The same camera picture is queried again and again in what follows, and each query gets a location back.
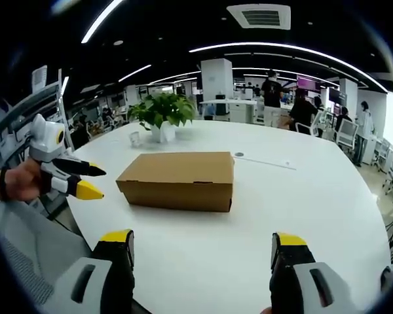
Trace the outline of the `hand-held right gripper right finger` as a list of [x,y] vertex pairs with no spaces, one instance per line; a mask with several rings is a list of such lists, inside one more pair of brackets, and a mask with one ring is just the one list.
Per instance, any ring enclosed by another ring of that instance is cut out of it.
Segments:
[[347,283],[317,262],[304,239],[276,232],[271,249],[273,313],[359,313]]

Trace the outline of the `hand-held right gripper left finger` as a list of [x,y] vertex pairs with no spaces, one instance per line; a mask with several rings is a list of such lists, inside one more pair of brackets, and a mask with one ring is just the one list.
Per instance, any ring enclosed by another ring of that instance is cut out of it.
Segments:
[[134,232],[102,236],[89,257],[73,263],[56,281],[45,313],[131,313]]

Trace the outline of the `person's left hand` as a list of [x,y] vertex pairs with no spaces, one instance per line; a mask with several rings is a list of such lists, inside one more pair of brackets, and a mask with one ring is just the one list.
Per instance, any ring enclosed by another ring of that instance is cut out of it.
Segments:
[[8,200],[32,201],[45,193],[40,163],[29,158],[4,174]]

